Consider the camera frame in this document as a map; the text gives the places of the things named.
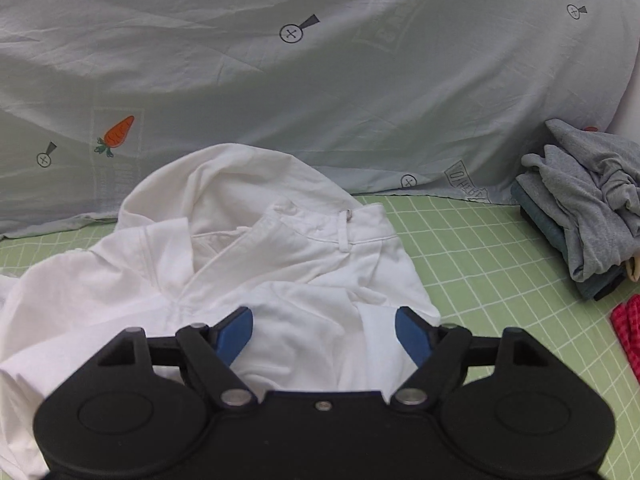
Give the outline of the white garment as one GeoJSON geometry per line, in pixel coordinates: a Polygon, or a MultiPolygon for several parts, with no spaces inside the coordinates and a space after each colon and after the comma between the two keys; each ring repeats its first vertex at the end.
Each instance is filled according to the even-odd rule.
{"type": "Polygon", "coordinates": [[[121,330],[169,336],[243,306],[254,330],[233,369],[257,394],[391,394],[413,369],[396,311],[440,322],[383,206],[288,154],[204,148],[139,183],[92,247],[2,278],[2,469],[44,475],[36,409],[121,330]]]}

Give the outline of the dark teal folded garment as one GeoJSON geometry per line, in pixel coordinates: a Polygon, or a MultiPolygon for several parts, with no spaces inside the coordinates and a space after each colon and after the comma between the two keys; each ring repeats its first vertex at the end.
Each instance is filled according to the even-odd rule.
{"type": "MultiPolygon", "coordinates": [[[[514,181],[511,195],[520,206],[521,217],[567,261],[567,246],[563,229],[558,226],[536,203],[526,194],[524,188],[514,181]]],[[[611,295],[626,280],[626,271],[622,266],[612,266],[603,274],[594,274],[584,282],[573,282],[579,295],[585,300],[599,301],[611,295]]]]}

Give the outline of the red patterned cloth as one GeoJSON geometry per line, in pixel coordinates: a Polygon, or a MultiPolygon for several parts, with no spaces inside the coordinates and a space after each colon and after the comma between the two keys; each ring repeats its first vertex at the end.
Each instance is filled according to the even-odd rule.
{"type": "Polygon", "coordinates": [[[634,377],[640,382],[640,295],[635,294],[616,306],[610,321],[634,377]]]}

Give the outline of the beige folded garment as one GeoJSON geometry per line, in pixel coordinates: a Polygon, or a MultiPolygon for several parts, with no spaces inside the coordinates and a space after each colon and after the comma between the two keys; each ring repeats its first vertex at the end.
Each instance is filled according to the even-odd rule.
{"type": "Polygon", "coordinates": [[[640,256],[633,255],[625,262],[626,277],[629,281],[638,283],[640,281],[640,256]]]}

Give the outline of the grey folded garment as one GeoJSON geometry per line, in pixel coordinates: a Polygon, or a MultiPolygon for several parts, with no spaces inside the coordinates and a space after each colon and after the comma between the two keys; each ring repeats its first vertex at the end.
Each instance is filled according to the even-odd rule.
{"type": "Polygon", "coordinates": [[[522,156],[516,180],[564,231],[576,282],[639,255],[639,145],[561,119],[546,127],[553,142],[522,156]]]}

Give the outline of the grey carrot print quilt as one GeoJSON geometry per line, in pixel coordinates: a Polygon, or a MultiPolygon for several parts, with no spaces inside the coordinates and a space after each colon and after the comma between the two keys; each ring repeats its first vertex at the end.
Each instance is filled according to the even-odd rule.
{"type": "Polygon", "coordinates": [[[546,120],[607,127],[638,55],[639,0],[1,0],[1,232],[113,217],[228,142],[505,204],[546,120]]]}

